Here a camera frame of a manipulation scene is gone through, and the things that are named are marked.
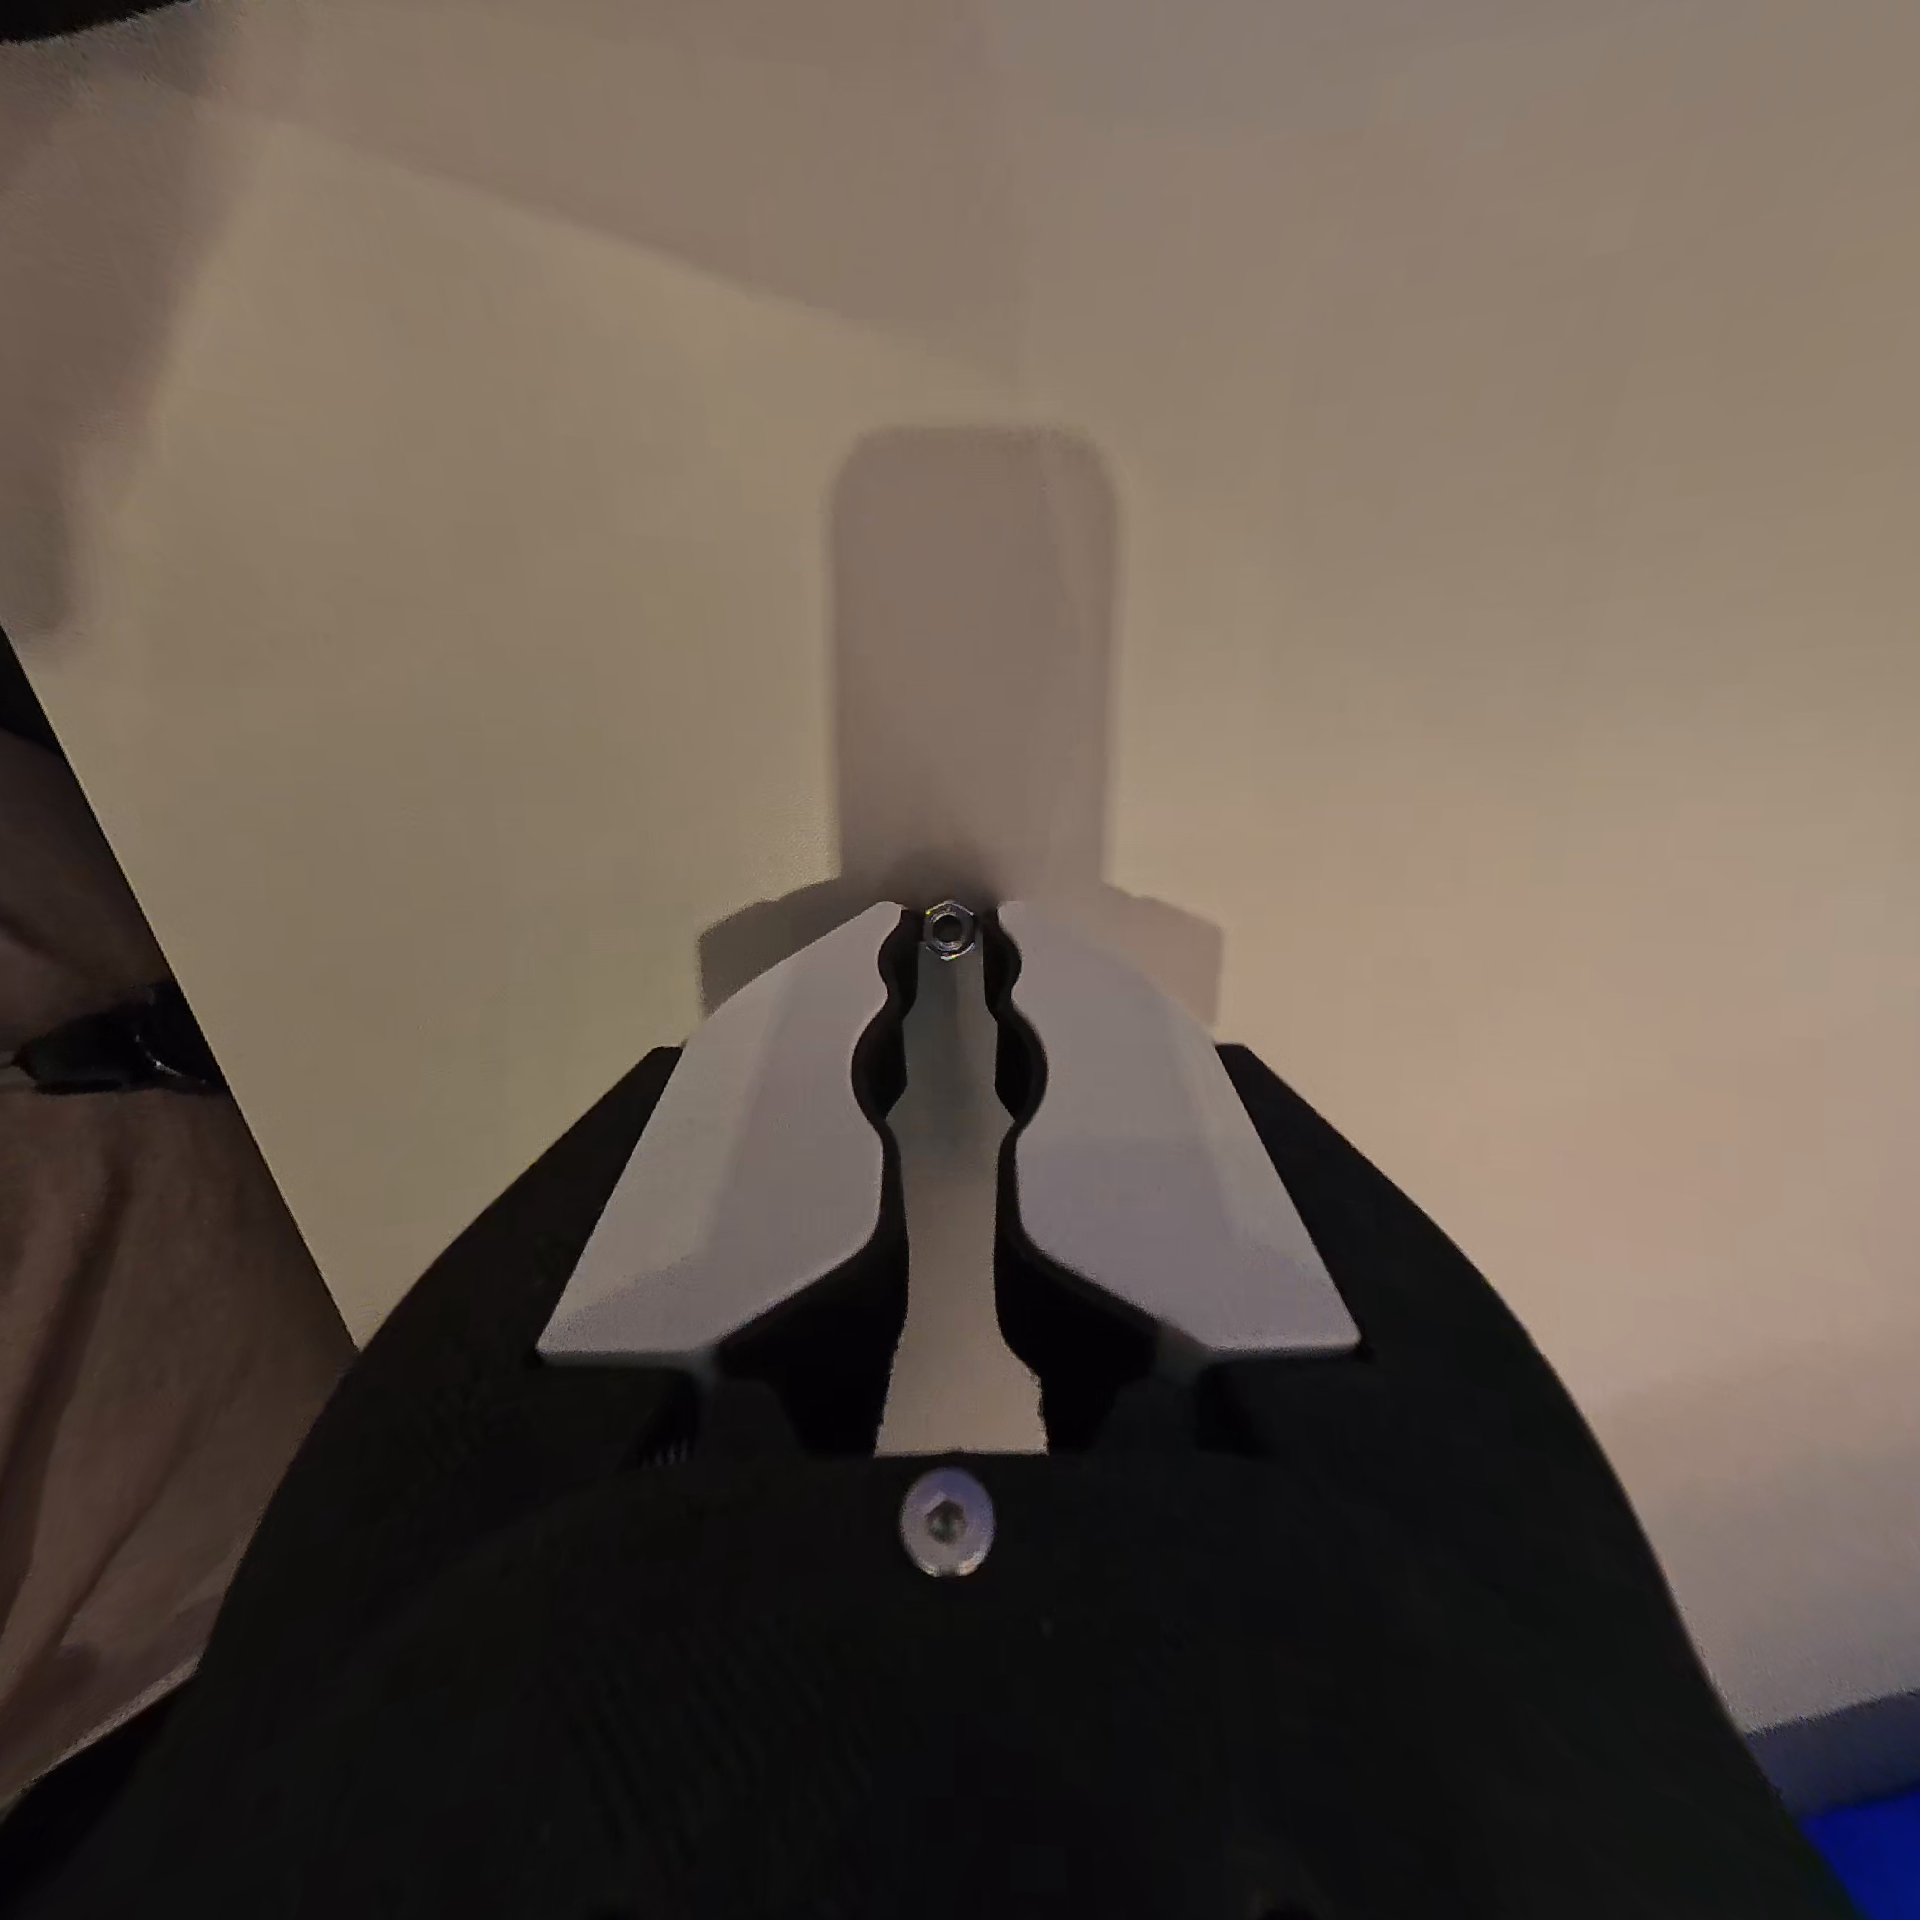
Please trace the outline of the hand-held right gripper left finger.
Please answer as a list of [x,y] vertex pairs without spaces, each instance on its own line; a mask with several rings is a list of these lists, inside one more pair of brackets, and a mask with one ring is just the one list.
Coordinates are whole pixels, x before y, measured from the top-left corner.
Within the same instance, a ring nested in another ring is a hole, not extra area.
[[873,1452],[910,1308],[893,1109],[917,924],[875,903],[680,1047],[539,1333],[557,1370],[765,1388],[807,1452]]

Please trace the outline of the blue plastic bin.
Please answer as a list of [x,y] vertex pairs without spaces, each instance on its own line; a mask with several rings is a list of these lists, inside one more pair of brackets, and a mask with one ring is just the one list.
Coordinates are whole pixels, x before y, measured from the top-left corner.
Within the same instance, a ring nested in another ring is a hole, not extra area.
[[1747,1748],[1863,1918],[1917,1918],[1917,1696],[1747,1734]]

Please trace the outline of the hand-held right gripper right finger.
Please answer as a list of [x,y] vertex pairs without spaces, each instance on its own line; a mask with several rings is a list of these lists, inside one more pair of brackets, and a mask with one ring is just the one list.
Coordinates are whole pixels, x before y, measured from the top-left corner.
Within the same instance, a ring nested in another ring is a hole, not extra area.
[[1208,1032],[1027,901],[984,938],[995,1015],[995,1308],[1051,1452],[1238,1364],[1345,1361],[1356,1312]]

